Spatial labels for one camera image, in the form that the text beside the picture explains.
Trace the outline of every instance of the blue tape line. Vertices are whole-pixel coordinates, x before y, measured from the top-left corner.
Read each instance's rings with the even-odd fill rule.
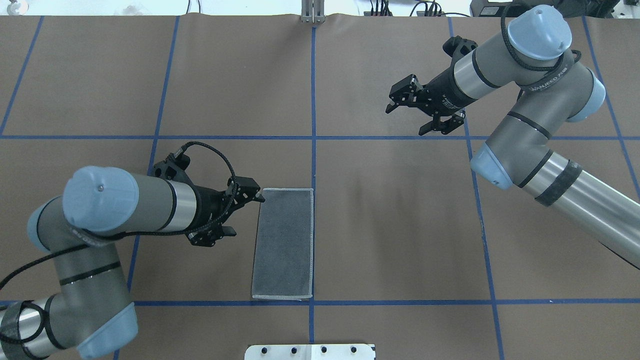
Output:
[[[10,305],[14,301],[0,301]],[[315,300],[315,306],[488,306],[488,305],[563,305],[563,304],[640,304],[639,298],[592,298],[592,299],[467,299],[467,300]],[[136,306],[143,307],[246,307],[246,306],[308,306],[297,300],[139,300]]]
[[[498,305],[640,304],[640,299],[505,299],[496,302]]]
[[[5,140],[487,140],[486,135],[0,135]],[[554,136],[553,140],[619,140],[617,136]],[[640,136],[622,136],[640,140]]]
[[[316,341],[316,310],[314,296],[316,293],[316,27],[311,27],[311,188],[314,193],[314,237],[313,237],[313,272],[311,277],[311,299],[309,299],[309,343]]]
[[[316,300],[317,306],[460,306],[491,303],[491,300]]]
[[[2,135],[5,140],[151,140],[153,135]]]
[[[465,121],[465,134],[469,134],[469,126]],[[467,140],[467,154],[469,156],[469,160],[473,158],[473,151],[471,148],[471,141]],[[500,330],[500,318],[498,316],[498,305],[495,300],[495,288],[493,285],[493,273],[491,270],[491,259],[489,257],[489,245],[486,241],[486,231],[484,228],[484,216],[482,213],[482,204],[480,202],[480,191],[478,189],[478,182],[476,173],[471,171],[471,180],[474,184],[474,193],[476,195],[476,209],[478,213],[478,218],[480,219],[480,227],[482,231],[482,244],[484,249],[484,265],[486,267],[486,277],[489,283],[489,295],[491,296],[491,308],[493,311],[493,325],[495,327],[495,337],[498,344],[498,355],[500,360],[504,360],[504,347],[502,346],[502,332]]]
[[[164,75],[164,84],[162,89],[162,98],[160,98],[160,107],[158,109],[158,118],[156,121],[156,130],[154,132],[154,143],[151,146],[151,155],[149,156],[149,166],[147,168],[147,175],[151,174],[151,170],[154,167],[154,160],[156,158],[156,148],[158,143],[158,137],[160,134],[160,126],[162,124],[162,114],[164,110],[164,99],[166,97],[166,89],[169,86],[169,77],[171,74],[171,64],[173,61],[173,51],[175,49],[175,41],[178,37],[178,25],[180,24],[180,17],[175,17],[175,24],[173,25],[173,38],[171,40],[171,49],[169,50],[169,60],[166,64],[166,73]],[[131,291],[131,284],[133,283],[133,273],[136,269],[136,259],[138,258],[138,248],[140,247],[140,236],[136,236],[133,243],[133,252],[131,254],[131,264],[129,265],[129,277],[127,278],[127,289]]]
[[[138,258],[138,247],[140,246],[140,235],[136,236],[133,241],[133,250],[131,252],[131,263],[129,265],[129,274],[127,274],[127,290],[131,292],[131,283],[133,282],[133,272],[136,269],[136,260]]]
[[[587,25],[587,18],[582,16],[582,25],[584,26],[584,31],[587,34],[587,42],[589,43],[589,50],[591,51],[591,57],[593,59],[593,65],[596,68],[596,74],[598,75],[598,79],[605,85],[605,81],[602,78],[602,73],[600,72],[600,66],[598,65],[598,59],[596,58],[596,53],[593,49],[593,43],[591,41],[591,34],[589,33],[589,26]],[[609,92],[605,96],[605,100],[607,101],[607,107],[609,108],[609,113],[611,114],[611,119],[613,120],[613,126],[616,128],[616,134],[618,134],[618,140],[620,141],[620,147],[622,148],[622,154],[625,157],[625,161],[627,162],[627,167],[629,168],[629,174],[631,175],[631,180],[634,183],[634,187],[636,188],[636,196],[640,199],[640,185],[638,184],[638,180],[636,177],[636,172],[634,171],[633,164],[631,164],[631,159],[629,157],[629,153],[627,152],[627,146],[625,145],[624,138],[622,137],[622,132],[620,130],[620,125],[618,124],[618,119],[616,118],[616,113],[613,110],[613,105],[611,104],[611,97],[609,96]]]
[[[20,69],[20,74],[18,75],[18,80],[15,82],[15,87],[13,88],[13,92],[11,94],[11,99],[9,99],[9,105],[6,107],[6,111],[4,112],[4,117],[2,119],[2,124],[0,124],[0,135],[4,132],[4,127],[6,127],[6,122],[9,120],[9,114],[11,113],[11,108],[13,107],[13,102],[15,100],[16,95],[18,95],[18,89],[20,88],[20,83],[22,82],[22,77],[24,75],[25,70],[27,69],[27,64],[29,63],[29,59],[31,57],[31,53],[33,52],[33,48],[36,45],[36,40],[38,39],[38,34],[40,34],[40,28],[42,27],[42,22],[44,21],[44,16],[40,17],[40,21],[38,21],[38,26],[36,27],[36,32],[33,34],[33,38],[31,39],[31,45],[29,45],[29,50],[27,51],[27,56],[24,58],[24,62],[22,62],[22,68]]]
[[[297,300],[258,300],[258,301],[208,301],[208,300],[184,300],[184,301],[154,301],[142,300],[134,301],[136,306],[204,306],[204,307],[222,307],[222,306],[308,306],[307,302]]]

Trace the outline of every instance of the black band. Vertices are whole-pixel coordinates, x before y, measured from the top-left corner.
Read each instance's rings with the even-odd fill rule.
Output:
[[[50,317],[50,312],[49,309],[51,308],[51,302],[53,302],[53,298],[55,297],[55,295],[51,295],[48,299],[47,299],[47,303],[44,305],[44,313],[46,314],[46,319],[44,322],[44,331],[47,332],[47,336],[49,337],[49,341],[51,342],[51,344],[53,346],[55,346],[56,348],[60,349],[60,350],[65,350],[66,347],[62,346],[62,344],[56,339],[56,337],[53,335],[53,330],[51,329],[51,317]]]
[[[581,173],[582,166],[572,160],[569,160],[560,175],[558,175],[554,182],[536,198],[536,201],[544,206],[551,206],[551,204],[564,195],[567,189],[573,185]]]
[[[2,322],[0,323],[0,333],[11,339],[19,339],[20,331],[18,323],[20,322],[20,313],[22,312],[22,304],[13,304],[4,313]],[[22,351],[21,344],[13,344],[0,340],[0,345],[4,352],[4,356],[11,360],[29,359]]]
[[[175,194],[175,189],[173,188],[173,185],[168,180],[164,180],[164,181],[166,181],[166,183],[169,185],[169,188],[171,189],[171,196],[173,198],[173,203],[171,205],[171,213],[169,214],[169,217],[166,219],[166,222],[156,231],[160,231],[165,227],[167,227],[167,225],[169,225],[171,220],[173,220],[173,216],[175,215],[175,208],[178,206],[178,195]]]
[[[545,166],[545,164],[547,163],[547,160],[549,160],[549,158],[551,157],[551,155],[554,154],[554,151],[549,149],[549,151],[547,151],[547,154],[545,155],[544,158],[542,158],[542,160],[540,160],[540,162],[536,165],[536,168],[534,168],[529,175],[518,185],[519,188],[523,188],[525,187],[526,184],[529,183],[529,181],[531,181],[531,179],[533,179],[533,177],[538,173],[538,171],[540,171],[540,169]]]
[[[70,284],[70,283],[72,283],[74,281],[86,279],[87,277],[96,276],[96,275],[101,274],[101,273],[103,273],[105,271],[109,271],[109,270],[112,270],[112,269],[115,269],[115,268],[119,268],[119,267],[120,267],[120,262],[116,261],[113,264],[105,265],[105,266],[102,266],[100,268],[95,268],[95,269],[93,269],[91,271],[83,272],[81,274],[77,274],[77,275],[74,275],[72,277],[67,277],[66,279],[62,279],[62,280],[60,280],[60,286],[64,286],[64,285]]]
[[[478,77],[480,78],[480,80],[482,80],[483,83],[485,83],[487,86],[490,86],[494,89],[498,89],[500,88],[498,85],[493,84],[491,81],[489,81],[484,74],[480,71],[480,68],[478,67],[478,62],[476,60],[476,51],[474,51],[473,54],[471,54],[471,63],[474,66],[474,70],[476,71],[476,75],[478,75]]]
[[[23,309],[32,309],[38,312],[40,316],[40,325],[38,329],[30,336],[22,339],[20,336],[20,314]],[[35,340],[44,330],[44,319],[46,314],[44,310],[33,304],[31,301],[17,302],[11,305],[4,313],[2,323],[0,323],[0,333],[7,337],[6,341],[0,340],[2,350],[7,359],[11,360],[42,360],[46,357],[34,356],[26,347],[25,343]]]
[[[27,355],[27,357],[30,358],[31,360],[44,360],[49,357],[49,356],[39,357],[39,356],[33,355],[31,351],[29,351],[29,349],[26,347],[22,347],[22,351],[24,351],[24,354]]]
[[[528,117],[519,114],[515,111],[509,111],[509,113],[507,114],[511,117],[514,117],[522,122],[524,122],[525,124],[533,127],[535,130],[538,130],[542,135],[544,135],[547,139],[551,139],[551,133],[549,133],[549,131],[547,129],[545,129],[544,127],[542,127],[539,123],[529,119]]]

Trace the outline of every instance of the white metal bracket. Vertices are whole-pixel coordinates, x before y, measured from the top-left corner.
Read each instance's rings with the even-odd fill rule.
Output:
[[[253,345],[244,360],[376,360],[370,344]]]
[[[309,24],[322,24],[324,16],[324,0],[302,0],[302,22]]]

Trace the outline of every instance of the gray towel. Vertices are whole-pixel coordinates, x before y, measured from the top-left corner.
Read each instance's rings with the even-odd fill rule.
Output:
[[[260,205],[253,259],[254,299],[312,296],[313,189],[266,188]]]

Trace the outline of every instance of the light blue joint cap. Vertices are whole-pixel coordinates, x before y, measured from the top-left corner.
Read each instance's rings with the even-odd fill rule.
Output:
[[[47,254],[51,253],[51,251],[42,244],[42,241],[38,236],[38,220],[40,219],[40,215],[42,214],[42,211],[44,210],[44,208],[57,198],[58,197],[55,197],[45,202],[44,204],[42,204],[42,206],[40,206],[38,209],[36,209],[36,211],[34,211],[31,214],[31,216],[29,217],[29,221],[27,221],[27,237],[29,237],[29,240],[31,240],[33,245],[35,245],[35,247],[37,247],[38,250],[46,252]]]
[[[513,47],[537,60],[557,58],[573,40],[569,24],[549,5],[538,5],[513,19],[507,32]]]
[[[507,190],[513,184],[509,174],[486,143],[482,144],[480,150],[471,159],[471,169],[503,190]]]
[[[137,334],[138,319],[131,303],[80,343],[77,349],[84,360],[95,359],[118,350]]]
[[[140,192],[133,176],[121,168],[83,167],[67,182],[62,210],[81,229],[103,232],[124,224],[138,205]]]
[[[600,82],[600,80],[598,80],[598,78],[596,78],[591,69],[589,69],[589,71],[591,72],[591,76],[593,76],[593,89],[591,90],[591,97],[589,97],[589,100],[587,100],[587,103],[584,105],[582,110],[580,110],[574,116],[566,119],[568,122],[583,121],[589,115],[598,111],[598,109],[604,102],[605,96],[607,96],[607,90],[605,90],[604,85]]]

